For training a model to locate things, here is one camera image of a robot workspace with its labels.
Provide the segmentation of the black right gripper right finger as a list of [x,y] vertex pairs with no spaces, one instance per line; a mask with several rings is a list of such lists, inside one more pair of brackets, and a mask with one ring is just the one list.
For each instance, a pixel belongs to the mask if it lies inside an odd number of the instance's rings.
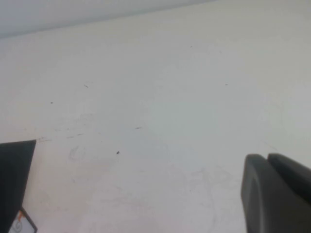
[[310,188],[311,169],[282,154],[271,153],[268,161],[291,188]]

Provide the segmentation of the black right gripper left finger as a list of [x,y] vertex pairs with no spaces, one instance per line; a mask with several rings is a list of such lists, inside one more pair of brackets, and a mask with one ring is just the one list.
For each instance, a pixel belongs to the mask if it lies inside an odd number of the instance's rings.
[[248,233],[309,233],[311,188],[291,188],[268,157],[245,158],[241,199]]

